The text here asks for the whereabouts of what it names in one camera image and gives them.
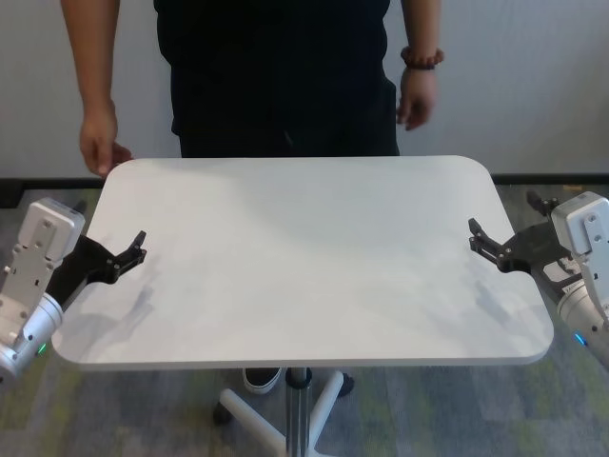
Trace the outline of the person's left hand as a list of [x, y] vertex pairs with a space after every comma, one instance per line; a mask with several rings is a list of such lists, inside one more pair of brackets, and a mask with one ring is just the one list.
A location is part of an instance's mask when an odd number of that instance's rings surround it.
[[437, 79], [433, 70], [405, 70], [397, 107], [397, 123], [406, 130], [426, 124], [437, 101]]

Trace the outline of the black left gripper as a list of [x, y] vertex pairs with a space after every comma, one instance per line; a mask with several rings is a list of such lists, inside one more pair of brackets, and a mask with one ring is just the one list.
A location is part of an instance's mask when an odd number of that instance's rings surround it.
[[[86, 214], [88, 202], [79, 201], [74, 210]], [[92, 283], [114, 284], [128, 271], [142, 264], [147, 234], [141, 230], [123, 252], [114, 256], [100, 243], [81, 235], [74, 250], [51, 275], [46, 294], [61, 310], [67, 310], [82, 290]]]

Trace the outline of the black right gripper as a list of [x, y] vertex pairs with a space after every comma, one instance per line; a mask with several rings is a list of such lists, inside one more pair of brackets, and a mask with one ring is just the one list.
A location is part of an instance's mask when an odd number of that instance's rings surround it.
[[[526, 192], [526, 202], [541, 216], [549, 218], [556, 207], [555, 198], [542, 198], [533, 190]], [[556, 235], [551, 222], [518, 231], [502, 244], [490, 238], [475, 218], [468, 220], [470, 249], [493, 263], [502, 273], [519, 271], [529, 274], [539, 290], [550, 299], [560, 299], [564, 289], [580, 279], [580, 273], [563, 264], [572, 260]]]

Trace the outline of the person's right hand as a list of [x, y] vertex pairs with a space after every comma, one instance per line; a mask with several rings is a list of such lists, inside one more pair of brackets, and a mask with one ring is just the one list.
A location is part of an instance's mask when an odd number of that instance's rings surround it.
[[118, 165], [133, 159], [132, 152], [117, 142], [118, 124], [111, 99], [84, 106], [79, 147], [93, 174], [106, 178]]

